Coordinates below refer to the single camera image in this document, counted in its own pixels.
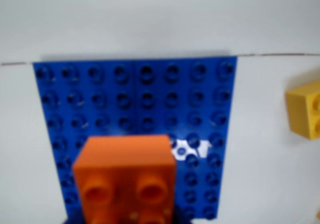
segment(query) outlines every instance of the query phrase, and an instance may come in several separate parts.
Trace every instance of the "white surface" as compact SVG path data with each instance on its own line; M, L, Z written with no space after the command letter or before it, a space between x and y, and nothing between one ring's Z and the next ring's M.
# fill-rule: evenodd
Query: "white surface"
M320 57L239 58L218 219L210 223L317 223L320 140L290 132L284 91L319 77ZM0 67L0 223L66 218L37 93L30 65Z
M320 0L0 0L0 62L319 53Z

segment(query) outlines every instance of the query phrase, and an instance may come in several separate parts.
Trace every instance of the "white wall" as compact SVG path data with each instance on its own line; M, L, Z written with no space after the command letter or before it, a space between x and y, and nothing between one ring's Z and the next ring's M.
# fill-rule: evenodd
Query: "white wall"
M0 0L0 62L320 53L320 0Z

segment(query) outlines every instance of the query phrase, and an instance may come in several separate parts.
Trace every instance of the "yellow lego brick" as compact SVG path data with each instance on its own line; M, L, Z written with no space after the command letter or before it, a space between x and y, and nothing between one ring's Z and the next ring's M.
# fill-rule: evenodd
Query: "yellow lego brick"
M320 80L285 94L290 128L306 138L320 137Z

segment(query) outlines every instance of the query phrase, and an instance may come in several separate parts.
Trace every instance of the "orange duplo brick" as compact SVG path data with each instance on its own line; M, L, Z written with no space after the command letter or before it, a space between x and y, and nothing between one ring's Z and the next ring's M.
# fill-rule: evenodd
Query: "orange duplo brick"
M176 161L166 135L89 137L73 164L86 224L170 224Z

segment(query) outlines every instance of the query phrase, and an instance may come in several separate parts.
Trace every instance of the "lego baseplate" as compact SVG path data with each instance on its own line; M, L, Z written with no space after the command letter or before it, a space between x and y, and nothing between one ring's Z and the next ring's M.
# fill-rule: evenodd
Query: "lego baseplate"
M168 134L177 160L175 203L189 219L216 218L236 63L237 57L35 62L68 215L81 206L71 165L88 136Z

